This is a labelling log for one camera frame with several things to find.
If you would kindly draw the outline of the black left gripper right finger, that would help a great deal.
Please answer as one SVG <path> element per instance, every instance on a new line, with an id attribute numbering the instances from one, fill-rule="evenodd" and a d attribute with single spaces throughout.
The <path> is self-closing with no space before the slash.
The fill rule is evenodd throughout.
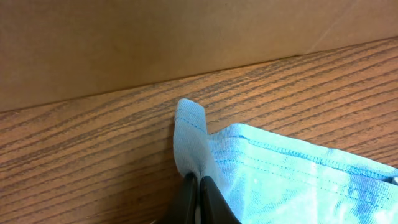
<path id="1" fill-rule="evenodd" d="M 200 181 L 201 224 L 240 224 L 215 181 L 205 176 Z"/>

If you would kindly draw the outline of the light blue printed t-shirt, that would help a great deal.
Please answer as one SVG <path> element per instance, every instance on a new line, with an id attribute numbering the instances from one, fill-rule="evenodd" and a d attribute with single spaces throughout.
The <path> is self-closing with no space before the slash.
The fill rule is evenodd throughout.
<path id="1" fill-rule="evenodd" d="M 209 134 L 204 108 L 175 112 L 182 175 L 211 177 L 241 223 L 396 223 L 397 169 L 246 124 Z"/>

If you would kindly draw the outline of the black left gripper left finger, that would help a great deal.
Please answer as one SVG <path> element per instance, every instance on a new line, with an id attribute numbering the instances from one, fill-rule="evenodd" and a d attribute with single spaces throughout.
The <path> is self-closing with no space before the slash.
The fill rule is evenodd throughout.
<path id="1" fill-rule="evenodd" d="M 197 187 L 195 174 L 187 174 L 165 215 L 161 218 L 161 224 L 195 224 Z"/>

